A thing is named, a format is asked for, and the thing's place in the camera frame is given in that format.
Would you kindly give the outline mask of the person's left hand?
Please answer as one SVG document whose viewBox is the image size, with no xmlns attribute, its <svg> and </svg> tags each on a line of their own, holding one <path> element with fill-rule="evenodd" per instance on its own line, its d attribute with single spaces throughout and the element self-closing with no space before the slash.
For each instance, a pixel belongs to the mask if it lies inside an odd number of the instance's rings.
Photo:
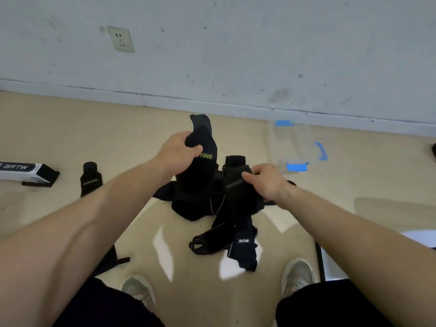
<svg viewBox="0 0 436 327">
<path fill-rule="evenodd" d="M 156 160 L 171 175 L 178 175 L 191 164 L 186 163 L 186 138 L 191 134 L 190 131 L 182 131 L 173 134 L 161 147 L 156 156 Z"/>
</svg>

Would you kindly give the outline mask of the person's left grey shoe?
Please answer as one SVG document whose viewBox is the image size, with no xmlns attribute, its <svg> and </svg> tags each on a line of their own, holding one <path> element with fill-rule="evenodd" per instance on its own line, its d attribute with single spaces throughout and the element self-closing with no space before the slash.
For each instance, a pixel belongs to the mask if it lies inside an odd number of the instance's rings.
<svg viewBox="0 0 436 327">
<path fill-rule="evenodd" d="M 119 290 L 141 301 L 151 313 L 157 313 L 154 290 L 144 276 L 133 274 L 126 277 Z"/>
</svg>

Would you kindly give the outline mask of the black rolled sock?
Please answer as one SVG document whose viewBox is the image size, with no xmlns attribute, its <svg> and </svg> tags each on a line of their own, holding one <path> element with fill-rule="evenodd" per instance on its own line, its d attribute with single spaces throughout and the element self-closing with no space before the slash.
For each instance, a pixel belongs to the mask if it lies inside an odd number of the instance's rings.
<svg viewBox="0 0 436 327">
<path fill-rule="evenodd" d="M 86 162 L 83 165 L 83 175 L 80 177 L 81 195 L 80 198 L 94 192 L 103 186 L 102 176 L 97 170 L 95 162 Z"/>
</svg>

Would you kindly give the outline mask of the black sock with yellow print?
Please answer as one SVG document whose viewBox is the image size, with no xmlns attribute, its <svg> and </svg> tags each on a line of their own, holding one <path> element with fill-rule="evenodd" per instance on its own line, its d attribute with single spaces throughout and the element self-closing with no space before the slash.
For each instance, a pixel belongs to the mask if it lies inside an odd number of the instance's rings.
<svg viewBox="0 0 436 327">
<path fill-rule="evenodd" d="M 212 136 L 211 122 L 206 115 L 190 115 L 193 131 L 185 139 L 185 146 L 202 146 L 200 155 L 189 167 L 176 175 L 172 209 L 189 221 L 196 221 L 210 214 L 212 184 L 217 169 L 217 145 Z"/>
</svg>

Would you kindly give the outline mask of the person's left forearm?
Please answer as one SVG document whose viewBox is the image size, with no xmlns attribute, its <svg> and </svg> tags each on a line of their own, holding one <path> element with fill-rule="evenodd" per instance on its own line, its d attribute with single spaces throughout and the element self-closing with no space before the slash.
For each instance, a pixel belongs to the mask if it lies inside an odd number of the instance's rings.
<svg viewBox="0 0 436 327">
<path fill-rule="evenodd" d="M 0 327 L 51 327 L 175 174 L 156 156 L 0 240 Z"/>
</svg>

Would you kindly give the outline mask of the person's leg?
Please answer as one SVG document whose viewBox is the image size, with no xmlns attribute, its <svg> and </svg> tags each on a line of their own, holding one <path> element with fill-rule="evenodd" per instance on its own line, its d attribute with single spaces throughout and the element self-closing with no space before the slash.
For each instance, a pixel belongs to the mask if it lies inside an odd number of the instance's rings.
<svg viewBox="0 0 436 327">
<path fill-rule="evenodd" d="M 63 310 L 52 327 L 165 327 L 144 303 L 88 279 Z"/>
<path fill-rule="evenodd" d="M 395 327 L 350 280 L 304 286 L 276 307 L 275 327 Z"/>
</svg>

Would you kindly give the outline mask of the person's left leg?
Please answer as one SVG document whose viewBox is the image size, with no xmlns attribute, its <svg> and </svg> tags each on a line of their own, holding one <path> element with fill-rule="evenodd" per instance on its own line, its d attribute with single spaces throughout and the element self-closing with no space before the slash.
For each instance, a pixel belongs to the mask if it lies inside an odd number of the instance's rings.
<svg viewBox="0 0 436 327">
<path fill-rule="evenodd" d="M 165 327 L 144 303 L 88 279 L 63 310 L 52 327 Z"/>
</svg>

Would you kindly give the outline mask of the person's grey shoe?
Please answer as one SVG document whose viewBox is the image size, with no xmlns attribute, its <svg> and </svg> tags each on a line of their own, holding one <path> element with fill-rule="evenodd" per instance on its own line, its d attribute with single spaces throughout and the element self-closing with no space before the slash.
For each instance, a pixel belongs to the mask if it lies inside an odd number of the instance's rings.
<svg viewBox="0 0 436 327">
<path fill-rule="evenodd" d="M 290 297 L 296 291 L 315 283 L 313 269 L 304 258 L 294 258 L 289 261 L 281 278 L 282 299 Z"/>
<path fill-rule="evenodd" d="M 141 301 L 151 313 L 157 313 L 154 290 L 144 276 L 133 274 L 126 277 L 119 290 Z"/>
</svg>

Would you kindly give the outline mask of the person's right grey shoe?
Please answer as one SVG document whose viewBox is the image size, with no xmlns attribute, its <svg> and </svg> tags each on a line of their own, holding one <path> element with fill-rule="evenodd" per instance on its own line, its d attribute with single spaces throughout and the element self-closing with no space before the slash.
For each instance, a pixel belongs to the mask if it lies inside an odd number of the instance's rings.
<svg viewBox="0 0 436 327">
<path fill-rule="evenodd" d="M 304 258 L 294 258 L 289 261 L 281 278 L 282 299 L 290 297 L 296 291 L 315 283 L 313 269 Z"/>
</svg>

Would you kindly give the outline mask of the white and black sock package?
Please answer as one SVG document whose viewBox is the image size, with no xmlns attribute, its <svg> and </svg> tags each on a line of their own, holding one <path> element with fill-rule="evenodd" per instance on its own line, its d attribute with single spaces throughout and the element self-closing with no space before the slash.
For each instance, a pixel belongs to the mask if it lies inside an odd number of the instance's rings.
<svg viewBox="0 0 436 327">
<path fill-rule="evenodd" d="M 23 186 L 52 187 L 59 175 L 44 163 L 0 161 L 0 180 L 19 181 Z"/>
</svg>

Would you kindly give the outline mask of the clear plastic box blue latches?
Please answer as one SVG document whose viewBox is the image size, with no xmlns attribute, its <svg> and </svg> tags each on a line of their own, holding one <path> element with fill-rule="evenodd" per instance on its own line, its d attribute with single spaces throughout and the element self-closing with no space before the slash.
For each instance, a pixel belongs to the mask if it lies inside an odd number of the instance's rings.
<svg viewBox="0 0 436 327">
<path fill-rule="evenodd" d="M 271 164 L 282 174 L 314 171 L 328 160 L 311 127 L 291 120 L 269 122 L 268 148 Z"/>
</svg>

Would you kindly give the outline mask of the black sock with white label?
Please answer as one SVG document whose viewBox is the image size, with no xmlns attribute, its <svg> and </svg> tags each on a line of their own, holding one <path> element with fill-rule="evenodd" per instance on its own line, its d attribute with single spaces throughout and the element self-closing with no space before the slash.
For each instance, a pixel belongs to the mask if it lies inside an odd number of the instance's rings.
<svg viewBox="0 0 436 327">
<path fill-rule="evenodd" d="M 258 229 L 253 225 L 251 216 L 243 216 L 233 227 L 232 242 L 227 251 L 227 257 L 237 261 L 239 268 L 255 272 L 258 262 L 255 238 Z"/>
</svg>

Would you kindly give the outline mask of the person's right leg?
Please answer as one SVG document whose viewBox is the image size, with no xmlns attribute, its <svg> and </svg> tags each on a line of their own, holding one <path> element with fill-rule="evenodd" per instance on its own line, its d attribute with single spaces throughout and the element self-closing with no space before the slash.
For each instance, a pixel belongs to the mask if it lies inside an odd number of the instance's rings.
<svg viewBox="0 0 436 327">
<path fill-rule="evenodd" d="M 276 307 L 275 327 L 395 327 L 350 280 L 304 286 Z"/>
</svg>

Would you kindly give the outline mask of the black sock with striped grip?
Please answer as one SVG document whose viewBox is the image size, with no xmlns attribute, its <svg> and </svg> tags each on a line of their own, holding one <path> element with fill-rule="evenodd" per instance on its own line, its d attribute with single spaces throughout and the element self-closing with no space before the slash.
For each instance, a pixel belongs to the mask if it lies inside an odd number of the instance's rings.
<svg viewBox="0 0 436 327">
<path fill-rule="evenodd" d="M 235 236 L 235 226 L 232 218 L 218 215 L 210 230 L 193 237 L 189 249 L 196 255 L 211 255 L 229 249 Z"/>
</svg>

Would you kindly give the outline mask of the person's right hand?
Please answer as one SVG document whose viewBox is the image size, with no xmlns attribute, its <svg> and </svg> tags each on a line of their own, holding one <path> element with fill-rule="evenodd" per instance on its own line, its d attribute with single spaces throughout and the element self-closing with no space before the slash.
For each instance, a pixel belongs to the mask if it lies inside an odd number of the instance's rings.
<svg viewBox="0 0 436 327">
<path fill-rule="evenodd" d="M 276 168 L 269 164 L 259 164 L 251 168 L 252 174 L 261 174 L 263 176 L 263 187 L 254 188 L 266 201 L 279 203 L 286 190 L 292 184 L 288 182 Z"/>
</svg>

